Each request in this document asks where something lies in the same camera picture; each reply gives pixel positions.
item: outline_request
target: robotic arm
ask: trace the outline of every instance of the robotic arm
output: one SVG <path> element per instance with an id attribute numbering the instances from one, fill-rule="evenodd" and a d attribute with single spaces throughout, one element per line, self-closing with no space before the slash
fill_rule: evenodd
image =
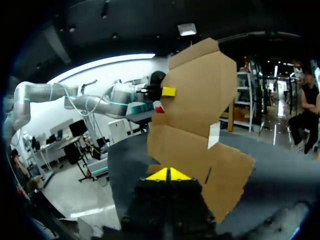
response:
<path id="1" fill-rule="evenodd" d="M 30 103 L 43 103 L 57 100 L 66 95 L 65 89 L 72 96 L 78 94 L 77 86 L 58 84 L 36 84 L 21 82 L 14 91 L 14 104 L 3 123 L 3 138 L 6 146 L 11 142 L 17 130 L 31 119 Z"/>
<path id="2" fill-rule="evenodd" d="M 161 82 L 166 76 L 161 71 L 151 75 L 150 83 L 129 85 L 116 80 L 102 97 L 78 95 L 78 86 L 64 84 L 39 84 L 21 82 L 14 91 L 14 104 L 3 124 L 3 138 L 8 146 L 12 137 L 31 119 L 30 103 L 43 103 L 67 96 L 64 101 L 66 109 L 83 110 L 106 115 L 115 119 L 126 115 L 128 104 L 132 102 L 150 103 L 159 100 Z"/>
<path id="3" fill-rule="evenodd" d="M 156 71 L 151 75 L 150 83 L 130 85 L 116 80 L 102 97 L 82 95 L 65 97 L 64 108 L 94 112 L 114 119 L 121 119 L 127 113 L 128 104 L 132 102 L 152 103 L 160 99 L 161 82 L 166 74 Z"/>

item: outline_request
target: white shelving unit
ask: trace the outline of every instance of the white shelving unit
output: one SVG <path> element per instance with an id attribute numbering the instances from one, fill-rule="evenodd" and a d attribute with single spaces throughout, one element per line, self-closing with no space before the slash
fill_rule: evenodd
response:
<path id="1" fill-rule="evenodd" d="M 250 116 L 249 116 L 249 122 L 245 122 L 245 121 L 234 121 L 233 124 L 235 125 L 240 125 L 240 126 L 244 126 L 249 128 L 249 132 L 251 132 L 252 130 L 252 119 L 254 117 L 254 108 L 255 108 L 255 104 L 253 102 L 253 91 L 252 91 L 252 85 L 251 85 L 251 74 L 247 73 L 247 72 L 238 72 L 237 75 L 246 75 L 247 76 L 247 85 L 248 86 L 238 86 L 237 89 L 238 90 L 246 90 L 249 91 L 249 101 L 235 101 L 235 104 L 238 105 L 246 105 L 249 106 L 249 111 L 250 111 Z M 228 122 L 228 119 L 225 118 L 220 118 L 221 121 L 224 122 Z"/>

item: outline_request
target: man sitting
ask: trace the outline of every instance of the man sitting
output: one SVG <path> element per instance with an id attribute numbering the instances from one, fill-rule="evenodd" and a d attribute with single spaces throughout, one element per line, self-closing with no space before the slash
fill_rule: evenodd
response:
<path id="1" fill-rule="evenodd" d="M 28 170 L 19 160 L 19 154 L 16 149 L 11 151 L 12 169 L 13 172 L 24 191 L 29 194 L 34 190 L 39 189 L 39 183 L 42 180 L 42 175 L 30 178 Z"/>
<path id="2" fill-rule="evenodd" d="M 307 154 L 318 140 L 320 95 L 318 88 L 314 84 L 311 70 L 305 68 L 303 73 L 306 82 L 302 86 L 302 108 L 304 112 L 290 118 L 289 126 L 295 144 L 294 150 L 298 152 L 304 148 L 304 154 Z M 309 140 L 306 144 L 304 144 L 299 134 L 299 129 L 301 128 L 310 131 Z"/>

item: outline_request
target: flattened cardboard box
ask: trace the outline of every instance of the flattened cardboard box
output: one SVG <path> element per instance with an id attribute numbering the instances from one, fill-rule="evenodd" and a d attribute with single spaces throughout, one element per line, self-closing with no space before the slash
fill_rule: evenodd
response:
<path id="1" fill-rule="evenodd" d="M 161 98 L 165 113 L 152 116 L 148 154 L 161 167 L 198 179 L 207 206 L 221 223 L 239 201 L 254 166 L 251 157 L 219 142 L 208 149 L 210 125 L 219 122 L 236 96 L 236 63 L 207 38 L 169 60 L 161 85 L 176 88 L 176 96 Z M 149 171 L 156 169 L 150 166 Z"/>

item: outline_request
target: dark table surface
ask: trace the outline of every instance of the dark table surface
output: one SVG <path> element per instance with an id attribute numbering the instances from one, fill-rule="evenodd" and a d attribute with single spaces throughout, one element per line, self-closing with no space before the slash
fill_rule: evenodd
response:
<path id="1" fill-rule="evenodd" d="M 147 124 L 151 122 L 151 116 L 156 113 L 156 110 L 150 110 L 150 111 L 144 111 L 137 114 L 128 114 L 125 116 L 125 118 L 133 122 L 135 124 L 141 125 L 141 124 Z"/>
<path id="2" fill-rule="evenodd" d="M 149 165 L 158 163 L 147 155 L 147 136 L 143 133 L 129 137 L 109 149 L 109 177 L 119 219 L 129 207 L 139 178 L 147 175 Z M 244 194 L 217 225 L 217 233 L 231 232 L 236 236 L 253 229 L 280 208 L 301 200 L 315 201 L 320 188 L 320 162 L 225 131 L 220 131 L 220 142 L 253 157 L 255 166 Z"/>

